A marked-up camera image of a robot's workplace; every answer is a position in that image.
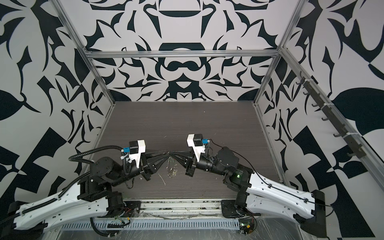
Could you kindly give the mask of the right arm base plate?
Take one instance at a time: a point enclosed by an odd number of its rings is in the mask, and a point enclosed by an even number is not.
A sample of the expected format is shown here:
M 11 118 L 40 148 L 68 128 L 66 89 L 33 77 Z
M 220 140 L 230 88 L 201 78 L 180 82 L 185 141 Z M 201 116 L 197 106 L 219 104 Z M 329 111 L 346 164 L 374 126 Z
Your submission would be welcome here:
M 244 201 L 221 200 L 222 215 L 224 218 L 234 219 L 249 216 L 246 209 L 247 204 Z

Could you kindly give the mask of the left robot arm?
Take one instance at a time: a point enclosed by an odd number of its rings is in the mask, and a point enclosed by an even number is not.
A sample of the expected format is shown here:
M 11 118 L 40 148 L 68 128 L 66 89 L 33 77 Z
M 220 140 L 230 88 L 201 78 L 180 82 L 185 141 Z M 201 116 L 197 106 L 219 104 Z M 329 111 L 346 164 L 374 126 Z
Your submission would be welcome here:
M 34 203 L 12 203 L 8 217 L 1 221 L 1 239 L 36 240 L 77 220 L 121 216 L 125 211 L 123 196 L 113 187 L 139 175 L 150 179 L 168 158 L 167 152 L 142 153 L 140 164 L 122 165 L 110 157 L 100 158 L 61 192 Z

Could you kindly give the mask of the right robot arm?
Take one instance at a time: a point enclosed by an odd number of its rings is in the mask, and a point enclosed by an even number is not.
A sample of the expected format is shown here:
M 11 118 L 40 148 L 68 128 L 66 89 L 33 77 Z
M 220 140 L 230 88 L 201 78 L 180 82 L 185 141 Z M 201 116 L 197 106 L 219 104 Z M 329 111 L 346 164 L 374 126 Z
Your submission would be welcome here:
M 223 183 L 237 192 L 235 209 L 242 215 L 272 215 L 286 219 L 318 238 L 327 237 L 325 194 L 319 190 L 304 192 L 274 182 L 239 163 L 227 147 L 214 156 L 191 152 L 171 152 L 171 157 L 193 176 L 195 170 L 221 175 Z

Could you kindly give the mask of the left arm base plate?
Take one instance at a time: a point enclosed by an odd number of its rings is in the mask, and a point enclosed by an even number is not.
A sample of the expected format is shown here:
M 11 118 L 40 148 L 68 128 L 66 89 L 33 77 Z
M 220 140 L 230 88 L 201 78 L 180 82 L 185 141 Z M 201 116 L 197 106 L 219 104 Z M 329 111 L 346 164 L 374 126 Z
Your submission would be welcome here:
M 135 218 L 141 213 L 141 201 L 124 201 L 123 212 L 121 218 Z

